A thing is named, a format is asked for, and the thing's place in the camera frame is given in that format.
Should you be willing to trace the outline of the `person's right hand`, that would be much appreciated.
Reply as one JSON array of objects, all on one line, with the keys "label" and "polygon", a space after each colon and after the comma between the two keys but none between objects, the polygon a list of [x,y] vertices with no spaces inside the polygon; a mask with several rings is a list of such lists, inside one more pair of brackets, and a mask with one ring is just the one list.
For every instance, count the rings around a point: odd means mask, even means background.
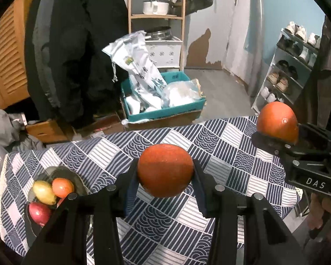
[{"label": "person's right hand", "polygon": [[311,194],[310,213],[308,214],[309,229],[320,229],[323,225],[322,217],[324,213],[328,212],[331,215],[331,199],[325,197],[319,201],[318,195]]}]

